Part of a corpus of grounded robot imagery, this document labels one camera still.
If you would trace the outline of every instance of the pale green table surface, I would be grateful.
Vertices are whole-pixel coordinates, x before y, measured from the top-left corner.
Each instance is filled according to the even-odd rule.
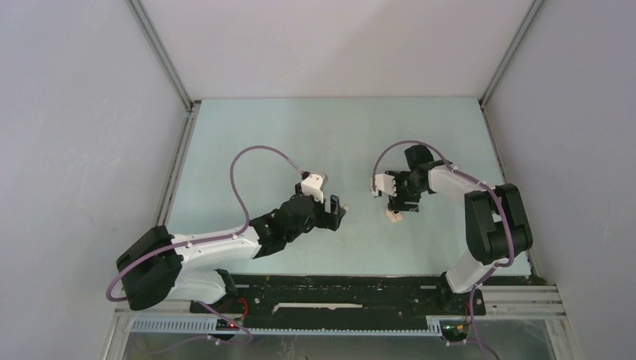
[[[230,162],[248,146],[267,145],[304,170],[326,173],[325,195],[337,194],[349,211],[337,232],[314,229],[274,255],[211,268],[272,275],[441,274],[467,249],[464,210],[445,196],[424,194],[419,213],[391,223],[386,196],[373,198],[369,190],[375,160],[399,140],[425,141],[476,178],[502,181],[475,98],[204,100],[168,230],[189,234],[240,226],[243,215],[230,189]],[[385,156],[379,171],[407,170],[406,147]],[[235,176],[251,218],[288,200],[300,181],[285,160],[259,150],[241,158]],[[529,274],[525,254],[496,273]]]

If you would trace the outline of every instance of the cable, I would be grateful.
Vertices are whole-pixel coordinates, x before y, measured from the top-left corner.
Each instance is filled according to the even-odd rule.
[[[249,330],[247,330],[247,328],[245,328],[243,325],[241,325],[240,323],[234,321],[234,319],[230,319],[229,317],[223,315],[222,313],[219,313],[218,311],[216,311],[215,309],[211,308],[209,305],[207,305],[203,301],[197,301],[197,302],[199,304],[201,304],[201,306],[203,306],[210,313],[212,313],[212,314],[216,315],[217,317],[220,317],[221,319],[227,321],[229,324],[234,324],[234,326],[236,326],[237,328],[241,329],[249,338],[247,340],[241,340],[241,341],[228,341],[228,340],[219,339],[217,337],[213,337],[211,335],[197,335],[197,336],[189,337],[189,338],[187,338],[185,340],[179,341],[178,343],[174,343],[174,344],[168,346],[167,348],[159,349],[159,350],[145,350],[145,349],[141,349],[141,348],[139,348],[137,346],[137,343],[135,343],[133,341],[133,347],[135,348],[135,350],[139,351],[140,353],[144,353],[146,355],[158,355],[158,354],[167,353],[169,351],[172,351],[172,350],[176,349],[177,347],[180,347],[181,345],[190,343],[192,341],[199,341],[199,340],[209,340],[209,341],[211,341],[211,340],[214,340],[214,342],[216,344],[225,343],[225,344],[232,344],[232,345],[247,345],[254,339],[254,336],[252,335],[252,333]]]
[[[294,169],[296,169],[296,171],[301,173],[301,175],[303,173],[303,170],[300,168],[300,166],[298,166],[292,159],[290,159],[289,156],[285,155],[282,151],[280,151],[280,150],[278,150],[276,148],[272,148],[270,146],[265,146],[265,145],[255,145],[255,146],[250,146],[248,148],[244,148],[243,150],[241,150],[234,157],[234,160],[232,160],[232,164],[229,166],[229,182],[232,185],[232,192],[234,192],[234,196],[238,200],[238,204],[241,206],[241,209],[243,210],[243,214],[245,215],[245,223],[243,224],[243,226],[241,226],[241,229],[239,229],[236,232],[236,235],[241,235],[249,227],[249,225],[250,225],[250,215],[248,213],[248,208],[245,206],[245,203],[243,202],[243,199],[239,195],[239,191],[236,190],[236,183],[234,182],[234,166],[236,165],[236,161],[238,161],[239,158],[241,156],[243,156],[243,154],[245,154],[246,152],[250,152],[252,150],[256,150],[256,149],[269,150],[270,152],[275,152],[276,154],[279,154],[281,157],[283,157],[285,160],[287,160],[287,162],[292,167],[294,167]],[[211,238],[201,238],[201,239],[198,239],[198,240],[190,241],[190,243],[192,245],[198,245],[198,244],[203,244],[203,243],[206,243],[206,242],[215,242],[217,240],[231,239],[234,235],[235,234],[230,233],[230,234],[226,234],[226,235],[212,236]],[[121,272],[119,272],[117,274],[117,276],[115,276],[115,278],[112,279],[112,281],[110,282],[110,284],[106,288],[106,299],[108,299],[110,302],[123,302],[123,301],[127,300],[127,298],[125,296],[120,297],[120,298],[114,297],[113,296],[113,289],[115,288],[115,285],[117,285],[117,283],[128,272],[130,272],[136,266],[138,266],[139,264],[145,262],[146,260],[148,260],[148,259],[150,259],[152,257],[156,257],[159,254],[165,253],[166,251],[171,251],[171,250],[176,249],[176,248],[184,247],[187,244],[188,244],[188,241],[182,241],[182,242],[178,242],[176,244],[170,244],[170,245],[166,245],[164,247],[160,247],[157,250],[153,250],[153,251],[145,254],[144,256],[141,256],[139,259],[136,259],[135,261],[133,261],[130,264],[128,264],[128,266],[126,266],[123,270],[121,270]]]
[[[473,305],[473,299],[475,298],[475,291],[477,290],[477,288],[480,287],[495,272],[497,268],[508,268],[512,266],[512,264],[515,262],[515,247],[512,243],[512,234],[510,232],[510,226],[508,225],[508,218],[506,217],[506,213],[503,211],[501,200],[494,193],[494,191],[491,189],[490,186],[486,185],[483,181],[479,181],[478,179],[472,177],[471,175],[468,175],[465,172],[458,170],[456,166],[452,166],[450,161],[448,161],[439,150],[434,148],[432,145],[427,144],[426,142],[422,142],[418,140],[398,141],[390,145],[388,148],[384,149],[384,151],[382,151],[380,156],[377,158],[376,163],[373,165],[373,173],[371,174],[371,187],[373,191],[377,190],[376,173],[377,173],[377,168],[380,165],[380,161],[382,160],[382,158],[384,158],[384,155],[386,155],[386,153],[389,152],[389,150],[393,149],[395,146],[399,146],[403,144],[417,144],[417,145],[426,146],[427,149],[437,154],[439,159],[442,160],[446,168],[448,168],[448,170],[450,170],[451,173],[455,173],[463,177],[464,179],[474,183],[475,185],[478,185],[479,187],[484,188],[488,192],[490,197],[493,198],[497,211],[499,212],[499,216],[501,217],[501,222],[503,224],[503,231],[505,233],[505,241],[508,245],[508,262],[505,262],[503,264],[499,264],[499,263],[494,264],[493,268],[488,270],[488,272],[481,279],[479,279],[475,283],[475,285],[472,286],[472,289],[470,290],[468,310],[470,312],[470,323],[472,325],[472,332],[475,334],[475,344],[479,346],[479,349],[481,350],[481,354],[485,358],[488,358],[488,356],[486,355],[486,350],[488,350],[495,355],[495,358],[497,360],[500,360],[500,357],[493,351],[493,349],[490,348],[488,345],[482,343],[482,341],[479,339],[479,333],[477,332],[477,326],[475,324],[475,309]]]
[[[248,315],[248,309],[249,309],[248,302],[244,298],[237,298],[236,302],[238,302],[240,304],[243,304],[243,306],[245,307],[245,310],[243,310],[243,315],[238,318],[238,319],[241,319],[241,321],[244,321],[245,317]]]

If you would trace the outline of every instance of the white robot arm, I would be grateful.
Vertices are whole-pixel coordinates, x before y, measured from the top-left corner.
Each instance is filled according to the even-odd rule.
[[[165,226],[150,229],[119,257],[119,271],[157,248],[167,245],[175,245],[175,248],[142,262],[121,279],[130,308],[143,310],[164,299],[213,304],[226,295],[231,277],[223,270],[202,271],[203,266],[276,253],[314,227],[338,230],[346,210],[338,197],[331,195],[331,209],[325,211],[323,188],[327,176],[321,172],[306,172],[303,178],[296,185],[295,194],[280,208],[251,219],[242,232],[241,228],[235,228],[198,235],[171,235]]]
[[[409,171],[387,171],[375,175],[373,195],[388,195],[389,212],[418,212],[421,194],[443,194],[466,211],[468,251],[444,274],[452,293],[467,293],[497,263],[508,261],[509,249],[501,219],[490,194],[482,187],[434,160],[423,145],[405,151]],[[513,184],[490,186],[499,197],[512,234],[514,255],[533,244],[524,205]]]

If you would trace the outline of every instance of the purple cable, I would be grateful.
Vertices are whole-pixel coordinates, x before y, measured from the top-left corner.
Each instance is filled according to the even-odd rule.
[[[217,337],[212,337],[212,336],[209,336],[209,335],[197,335],[197,336],[189,337],[189,338],[187,338],[185,340],[179,341],[178,343],[174,343],[174,344],[168,346],[165,349],[159,349],[159,350],[145,350],[145,349],[141,349],[141,348],[139,348],[137,346],[136,343],[133,342],[133,347],[135,348],[135,350],[139,351],[140,353],[144,353],[146,355],[157,355],[157,354],[167,353],[169,351],[172,351],[172,350],[180,347],[183,344],[187,344],[187,343],[190,343],[192,341],[210,340],[210,341],[214,341],[215,343],[225,343],[225,344],[230,344],[230,345],[247,345],[254,339],[254,336],[252,335],[252,333],[247,328],[245,328],[243,325],[241,325],[238,322],[234,321],[234,319],[230,319],[229,317],[223,315],[222,313],[219,313],[215,309],[209,307],[205,302],[202,302],[202,301],[197,301],[197,302],[199,304],[201,304],[201,306],[203,306],[210,313],[212,313],[212,314],[220,317],[221,319],[227,321],[229,324],[234,324],[237,328],[241,329],[249,338],[247,340],[241,340],[241,341],[228,341],[228,340],[221,340],[221,339],[219,339]]]
[[[239,191],[236,190],[236,184],[234,182],[234,166],[236,165],[236,161],[243,154],[245,154],[246,152],[250,152],[252,150],[256,150],[256,149],[269,150],[270,152],[275,152],[276,154],[279,154],[285,160],[287,160],[287,162],[289,164],[291,164],[292,167],[294,167],[294,169],[296,169],[296,171],[298,171],[301,174],[303,173],[302,169],[298,165],[296,165],[296,163],[292,159],[290,159],[289,156],[285,155],[282,151],[280,151],[280,150],[278,150],[276,148],[272,148],[270,146],[265,146],[265,145],[255,145],[255,146],[250,146],[248,148],[244,148],[243,150],[241,150],[241,152],[239,152],[234,157],[234,160],[232,160],[232,164],[229,166],[229,182],[232,185],[232,191],[234,192],[234,196],[238,200],[238,204],[241,206],[241,209],[243,210],[243,214],[245,215],[245,223],[243,224],[241,229],[239,229],[236,232],[236,235],[242,234],[249,227],[250,215],[248,213],[248,208],[245,206],[245,203],[243,202],[243,199],[241,199],[241,196],[239,195]],[[198,244],[202,244],[202,243],[206,243],[206,242],[215,242],[217,240],[230,239],[230,238],[232,238],[233,235],[234,234],[230,233],[230,234],[226,234],[226,235],[212,236],[211,238],[201,238],[199,240],[192,241],[191,244],[198,245]],[[137,260],[131,262],[130,264],[128,264],[128,266],[126,266],[123,270],[121,270],[121,272],[119,272],[119,274],[117,274],[117,276],[115,276],[115,278],[112,279],[112,281],[110,282],[110,284],[106,288],[106,299],[108,299],[110,302],[123,302],[123,301],[125,301],[127,299],[125,296],[121,297],[121,298],[114,297],[113,296],[113,289],[115,288],[115,285],[117,285],[117,283],[128,272],[130,272],[132,269],[134,269],[136,266],[138,266],[139,264],[143,263],[144,261],[146,261],[146,260],[148,260],[148,259],[150,259],[152,257],[156,257],[158,254],[162,254],[162,253],[165,253],[166,251],[170,251],[172,249],[183,247],[183,246],[185,246],[187,244],[188,244],[188,241],[182,241],[182,242],[178,242],[176,244],[170,244],[170,245],[166,245],[164,247],[160,247],[157,250],[153,250],[153,251],[147,253],[146,255],[141,256],[139,259],[137,259]]]
[[[389,152],[389,150],[393,149],[395,146],[399,146],[399,145],[403,145],[403,144],[417,144],[417,145],[426,146],[428,149],[432,150],[435,154],[437,154],[439,159],[442,160],[444,165],[452,173],[455,173],[455,174],[463,177],[464,179],[466,179],[466,180],[468,180],[470,182],[473,182],[474,184],[478,185],[479,187],[484,188],[488,192],[490,197],[493,198],[495,206],[497,207],[497,211],[499,212],[499,216],[501,217],[501,222],[503,223],[503,231],[505,233],[505,240],[506,240],[506,243],[508,244],[508,262],[503,263],[503,264],[495,264],[493,268],[491,268],[481,279],[479,279],[475,283],[475,285],[470,290],[470,298],[469,298],[468,309],[470,311],[470,321],[472,322],[472,332],[475,334],[475,343],[479,346],[479,350],[481,350],[481,354],[485,358],[487,358],[488,356],[486,355],[486,350],[489,350],[491,353],[493,353],[495,355],[495,358],[497,358],[499,360],[500,357],[492,350],[492,348],[490,348],[488,345],[482,343],[482,341],[479,339],[479,333],[477,332],[477,327],[475,325],[475,309],[474,309],[474,305],[473,305],[473,299],[475,298],[475,291],[477,290],[477,288],[479,286],[481,286],[495,272],[496,268],[508,268],[508,267],[512,266],[512,264],[515,261],[515,247],[514,247],[514,245],[512,243],[512,233],[510,232],[510,226],[508,225],[508,218],[506,217],[506,213],[503,211],[503,206],[501,204],[501,200],[495,194],[495,192],[491,189],[490,186],[488,186],[484,182],[479,181],[478,179],[472,177],[471,175],[468,175],[465,172],[456,169],[455,167],[453,167],[451,165],[450,161],[448,161],[439,150],[437,150],[433,146],[427,144],[426,142],[422,142],[422,141],[418,141],[418,140],[402,140],[402,141],[398,141],[395,144],[390,145],[388,148],[384,149],[384,151],[382,151],[382,153],[377,158],[375,165],[373,165],[373,173],[371,174],[371,187],[372,187],[373,191],[375,191],[377,189],[376,188],[376,173],[377,173],[377,168],[380,165],[380,161],[382,160],[382,158],[384,158],[384,155],[386,155],[386,153]]]

